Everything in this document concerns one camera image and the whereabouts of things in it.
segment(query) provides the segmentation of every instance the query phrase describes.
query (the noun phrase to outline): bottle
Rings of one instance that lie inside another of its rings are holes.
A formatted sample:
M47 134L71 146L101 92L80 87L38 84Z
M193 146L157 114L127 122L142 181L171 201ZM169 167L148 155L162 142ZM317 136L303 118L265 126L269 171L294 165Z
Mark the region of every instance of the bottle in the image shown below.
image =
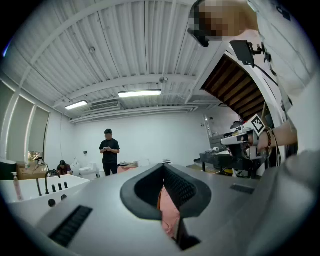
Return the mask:
M21 193L21 189L20 189L20 184L19 184L19 180L17 177L17 173L16 172L12 172L14 178L13 178L13 184L14 184L14 188L15 188L15 192L16 192L16 197L18 198L19 201L23 201L23 197L22 197L22 193Z

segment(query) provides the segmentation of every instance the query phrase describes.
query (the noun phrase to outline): wooden ceiling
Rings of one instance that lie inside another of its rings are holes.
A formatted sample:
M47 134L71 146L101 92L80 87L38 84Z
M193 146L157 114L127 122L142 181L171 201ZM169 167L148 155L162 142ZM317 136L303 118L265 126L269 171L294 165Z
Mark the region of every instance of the wooden ceiling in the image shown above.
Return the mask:
M265 99L251 76L223 55L202 88L242 117L249 120L262 111Z

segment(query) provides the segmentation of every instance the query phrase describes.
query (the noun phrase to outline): ceiling light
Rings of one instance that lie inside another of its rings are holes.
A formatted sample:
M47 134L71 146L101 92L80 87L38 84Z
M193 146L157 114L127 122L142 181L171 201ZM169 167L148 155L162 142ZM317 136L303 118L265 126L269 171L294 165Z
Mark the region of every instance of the ceiling light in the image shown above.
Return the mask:
M152 96L152 95L160 95L160 89L154 90L135 90L135 91L121 91L119 92L120 98L127 98L127 97L137 97L137 96Z
M81 101L79 101L77 103L73 103L73 104L71 104L69 106L66 106L65 108L67 110L72 110L72 109L75 109L77 107L81 107L81 106L84 106L84 105L87 105L87 104L88 104L88 102L86 100L81 100Z

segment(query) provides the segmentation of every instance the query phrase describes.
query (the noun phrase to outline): faucet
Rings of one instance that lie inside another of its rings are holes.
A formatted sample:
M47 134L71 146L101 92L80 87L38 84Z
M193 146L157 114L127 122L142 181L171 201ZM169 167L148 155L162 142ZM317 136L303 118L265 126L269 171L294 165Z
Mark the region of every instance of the faucet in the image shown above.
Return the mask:
M47 184L47 176L48 176L48 173L55 173L59 176L59 179L61 179L59 173L57 173L55 170L48 170L46 173L45 173L45 194L46 195L49 195L49 191L48 191L48 184Z

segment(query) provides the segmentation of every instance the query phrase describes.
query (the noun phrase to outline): sleeve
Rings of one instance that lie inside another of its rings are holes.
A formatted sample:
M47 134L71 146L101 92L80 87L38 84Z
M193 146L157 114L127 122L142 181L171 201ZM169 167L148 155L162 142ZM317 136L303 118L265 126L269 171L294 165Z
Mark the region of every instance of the sleeve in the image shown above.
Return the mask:
M119 147L119 142L118 142L118 141L116 142L114 149L115 149L115 150L119 150L119 149L120 149L120 147Z

